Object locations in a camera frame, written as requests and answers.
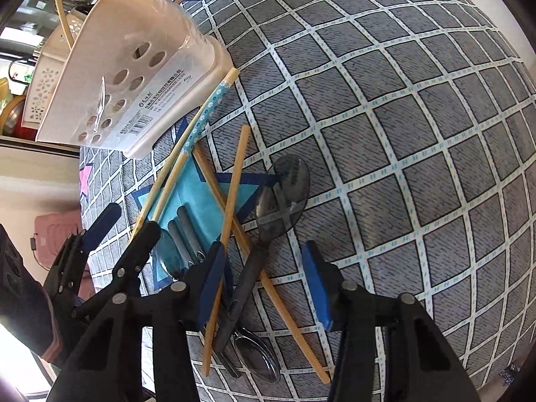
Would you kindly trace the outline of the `plain wooden chopstick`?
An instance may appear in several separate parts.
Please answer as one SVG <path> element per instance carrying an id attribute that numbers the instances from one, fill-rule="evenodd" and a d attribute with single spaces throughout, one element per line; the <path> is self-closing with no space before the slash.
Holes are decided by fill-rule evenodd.
<path id="1" fill-rule="evenodd" d="M 232 233 L 239 248 L 247 255 L 247 260 L 229 306 L 222 315 L 213 341 L 213 351 L 222 352 L 230 341 L 245 303 L 252 294 L 255 283 L 260 281 L 301 353 L 304 354 L 320 381 L 328 384 L 331 379 L 323 370 L 321 363 L 317 360 L 264 270 L 271 242 L 286 234 L 298 222 L 308 201 L 309 190 L 310 173 L 306 162 L 296 155 L 284 155 L 273 164 L 259 188 L 255 208 L 259 241 L 252 244 L 241 223 L 238 220 L 232 222 Z"/>
<path id="2" fill-rule="evenodd" d="M 240 185 L 240 179 L 242 175 L 242 167 L 245 159 L 245 152 L 251 133 L 249 125 L 244 125 L 241 129 L 240 139 L 236 149 L 236 155 L 234 160 L 234 166 L 232 169 L 232 179 L 229 186 L 229 192 L 225 203 L 224 219 L 222 223 L 222 231 L 220 236 L 220 242 L 222 243 L 223 257 L 226 257 L 227 245 L 232 232 L 232 222 L 235 218 L 235 202 L 237 192 Z M 203 351 L 203 365 L 202 372 L 205 377 L 210 375 L 210 364 L 213 355 L 213 338 L 216 332 L 216 325 L 218 319 L 218 310 L 220 306 L 220 299 L 222 295 L 222 278 L 220 278 L 218 289 L 213 302 L 213 308 L 211 310 L 210 319 L 206 325 L 205 337 L 204 337 L 204 351 Z"/>
<path id="3" fill-rule="evenodd" d="M 178 141 L 176 142 L 174 148 L 172 149 L 171 153 L 167 157 L 162 169 L 160 170 L 160 172 L 156 176 L 156 180 L 154 181 L 153 186 L 150 189 L 150 191 L 148 193 L 148 196 L 147 196 L 147 198 L 145 200 L 145 203 L 144 203 L 144 205 L 142 207 L 142 210 L 140 211 L 140 213 L 139 213 L 139 215 L 137 217 L 136 223 L 134 224 L 134 229 L 132 229 L 132 232 L 130 234 L 129 242 L 132 241 L 132 239 L 137 234 L 139 229 L 142 228 L 143 223 L 145 222 L 149 212 L 153 208 L 154 202 L 158 198 L 158 194 L 160 192 L 160 189 L 161 189 L 163 183 L 167 179 L 167 177 L 168 177 L 168 175 L 170 173 L 170 170 L 175 165 L 175 162 L 176 162 L 176 160 L 177 160 L 177 158 L 179 156 L 179 153 L 180 153 L 183 145 L 185 144 L 187 138 L 189 137 L 192 129 L 194 128 L 194 126 L 197 123 L 197 121 L 198 121 L 199 117 L 201 116 L 201 114 L 202 114 L 201 110 L 198 110 L 196 112 L 196 114 L 194 114 L 194 117 L 192 118 L 190 123 L 187 125 L 187 127 L 185 128 L 183 133 L 180 135 L 180 137 L 179 137 Z"/>

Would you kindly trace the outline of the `dark handled steel spoon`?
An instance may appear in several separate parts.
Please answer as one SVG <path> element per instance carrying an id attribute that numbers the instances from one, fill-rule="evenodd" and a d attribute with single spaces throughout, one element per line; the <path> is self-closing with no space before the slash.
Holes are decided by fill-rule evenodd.
<path id="1" fill-rule="evenodd" d="M 216 335 L 228 338 L 232 334 L 268 260 L 271 242 L 298 222 L 308 201 L 309 191 L 310 173 L 302 158 L 288 154 L 273 164 L 263 181 L 255 206 L 259 238 L 249 252 Z"/>

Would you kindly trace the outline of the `cream utensil holder caddy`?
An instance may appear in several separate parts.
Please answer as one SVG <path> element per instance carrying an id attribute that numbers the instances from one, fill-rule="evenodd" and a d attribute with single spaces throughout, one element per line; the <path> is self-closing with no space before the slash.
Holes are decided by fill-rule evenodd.
<path id="1" fill-rule="evenodd" d="M 171 0 L 99 0 L 53 84 L 36 139 L 142 159 L 231 69 L 226 48 Z"/>

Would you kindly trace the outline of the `blue patterned chopstick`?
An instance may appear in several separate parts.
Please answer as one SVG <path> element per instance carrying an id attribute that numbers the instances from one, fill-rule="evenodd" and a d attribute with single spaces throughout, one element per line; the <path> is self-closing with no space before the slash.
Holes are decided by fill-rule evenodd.
<path id="1" fill-rule="evenodd" d="M 209 118 L 213 115 L 215 109 L 222 102 L 225 94 L 230 90 L 232 85 L 235 83 L 238 75 L 240 74 L 239 70 L 232 68 L 226 76 L 223 78 L 222 82 L 214 89 L 211 95 L 207 98 L 203 106 L 201 107 L 202 114 L 199 117 L 197 123 L 192 129 L 189 137 L 187 138 L 185 144 L 183 145 L 179 156 L 175 162 L 175 165 L 170 170 L 170 173 L 163 183 L 158 198 L 156 199 L 156 205 L 153 210 L 153 216 L 151 220 L 159 222 L 166 207 L 167 201 L 170 198 L 172 190 L 175 188 L 175 183 L 185 166 L 186 161 L 188 160 L 190 154 L 193 151 L 194 146 L 197 141 L 201 138 L 204 127 L 206 126 Z"/>

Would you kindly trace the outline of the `pink folded stool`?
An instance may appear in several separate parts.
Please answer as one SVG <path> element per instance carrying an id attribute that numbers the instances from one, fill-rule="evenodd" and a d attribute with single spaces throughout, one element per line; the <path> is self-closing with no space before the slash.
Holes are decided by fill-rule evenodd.
<path id="1" fill-rule="evenodd" d="M 79 210 L 50 213 L 35 218 L 36 259 L 46 269 L 55 261 L 65 241 L 82 230 Z"/>

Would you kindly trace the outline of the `stacked metal bowls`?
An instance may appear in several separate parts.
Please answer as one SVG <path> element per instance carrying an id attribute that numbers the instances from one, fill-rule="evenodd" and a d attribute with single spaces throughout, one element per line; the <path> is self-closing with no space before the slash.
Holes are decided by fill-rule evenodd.
<path id="1" fill-rule="evenodd" d="M 0 131 L 1 135 L 10 136 L 24 115 L 24 95 L 16 95 L 5 105 L 1 112 Z"/>

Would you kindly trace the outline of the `cream plastic storage cart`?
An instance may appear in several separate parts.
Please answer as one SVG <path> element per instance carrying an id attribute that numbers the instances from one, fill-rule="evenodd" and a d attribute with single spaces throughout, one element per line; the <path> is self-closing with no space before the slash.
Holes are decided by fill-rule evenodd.
<path id="1" fill-rule="evenodd" d="M 70 52 L 61 24 L 38 46 L 36 68 L 25 94 L 23 127 L 39 128 Z"/>

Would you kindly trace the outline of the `long wooden stick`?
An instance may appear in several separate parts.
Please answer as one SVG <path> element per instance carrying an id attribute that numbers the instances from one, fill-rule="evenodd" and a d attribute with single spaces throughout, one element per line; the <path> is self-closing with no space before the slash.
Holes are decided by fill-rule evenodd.
<path id="1" fill-rule="evenodd" d="M 65 41 L 67 42 L 69 49 L 72 49 L 74 46 L 74 38 L 70 30 L 70 24 L 68 23 L 67 18 L 66 18 L 63 0 L 54 0 L 54 1 L 55 1 L 55 9 L 59 17 L 59 21 L 63 30 Z"/>

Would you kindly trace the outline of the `grey checked star tablecloth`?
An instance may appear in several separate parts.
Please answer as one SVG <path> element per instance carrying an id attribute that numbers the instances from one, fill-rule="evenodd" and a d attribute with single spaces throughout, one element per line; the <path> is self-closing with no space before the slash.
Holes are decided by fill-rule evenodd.
<path id="1" fill-rule="evenodd" d="M 311 197 L 266 272 L 315 357 L 300 245 L 346 279 L 415 295 L 485 401 L 535 345 L 535 83 L 469 0 L 181 0 L 240 70 L 200 140 L 219 173 L 304 158 Z"/>

